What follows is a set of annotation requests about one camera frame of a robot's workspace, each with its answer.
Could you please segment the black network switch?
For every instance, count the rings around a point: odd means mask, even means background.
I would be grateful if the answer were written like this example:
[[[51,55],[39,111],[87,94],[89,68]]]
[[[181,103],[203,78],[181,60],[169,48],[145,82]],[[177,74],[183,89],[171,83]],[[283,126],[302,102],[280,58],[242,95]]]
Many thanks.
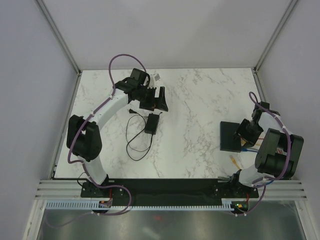
[[[236,122],[220,122],[220,150],[225,152],[240,153],[242,145],[240,140],[234,141],[233,135],[240,124]]]

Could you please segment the black power adapter with cord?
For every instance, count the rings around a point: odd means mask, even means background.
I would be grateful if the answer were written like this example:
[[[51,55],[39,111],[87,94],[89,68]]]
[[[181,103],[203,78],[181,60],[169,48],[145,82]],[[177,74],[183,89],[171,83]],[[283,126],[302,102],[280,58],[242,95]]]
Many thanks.
[[[139,162],[141,161],[144,157],[146,157],[146,155],[149,153],[149,151],[151,150],[152,144],[153,144],[153,138],[157,133],[157,129],[158,129],[158,125],[160,122],[160,114],[154,114],[154,113],[150,113],[148,116],[142,116],[140,113],[138,113],[137,111],[133,110],[133,109],[129,109],[128,112],[130,114],[134,114],[134,116],[130,117],[129,120],[127,121],[126,124],[126,129],[125,129],[125,138],[126,138],[126,153],[128,155],[128,157],[135,161],[135,162]],[[133,138],[131,138],[130,140],[128,139],[128,128],[129,128],[129,123],[131,121],[132,118],[134,117],[140,117],[142,118],[143,122],[144,122],[144,128],[142,130],[140,130]],[[150,143],[149,146],[144,149],[144,150],[138,150],[136,148],[131,147],[131,143],[137,138],[139,137],[142,133],[148,134],[150,135]],[[143,156],[136,159],[133,158],[131,156],[131,154],[129,153],[129,149],[138,152],[138,153],[143,153]]]

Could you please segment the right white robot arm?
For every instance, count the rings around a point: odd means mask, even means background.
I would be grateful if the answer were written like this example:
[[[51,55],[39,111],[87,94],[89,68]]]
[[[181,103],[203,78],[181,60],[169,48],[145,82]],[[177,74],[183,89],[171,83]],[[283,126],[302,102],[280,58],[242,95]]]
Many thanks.
[[[231,177],[233,181],[228,185],[228,190],[234,197],[241,197],[247,187],[265,186],[262,181],[268,180],[271,184],[292,178],[304,144],[303,137],[289,131],[282,123],[279,112],[271,110],[268,102],[258,102],[251,117],[251,120],[232,123],[235,129],[226,138],[231,145],[228,151],[239,153],[252,148],[264,134],[254,164],[238,170]]]

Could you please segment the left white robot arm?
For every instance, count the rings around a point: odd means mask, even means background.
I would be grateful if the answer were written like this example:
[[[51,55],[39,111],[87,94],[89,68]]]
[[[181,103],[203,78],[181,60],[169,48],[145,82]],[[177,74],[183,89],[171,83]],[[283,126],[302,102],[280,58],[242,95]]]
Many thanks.
[[[82,164],[84,172],[93,183],[92,191],[98,197],[105,197],[110,186],[105,179],[107,173],[103,169],[100,153],[103,147],[101,129],[122,108],[132,101],[138,101],[144,110],[169,110],[165,87],[148,87],[140,80],[127,77],[112,86],[110,95],[87,116],[72,115],[68,121],[66,145],[69,149],[67,162]]]

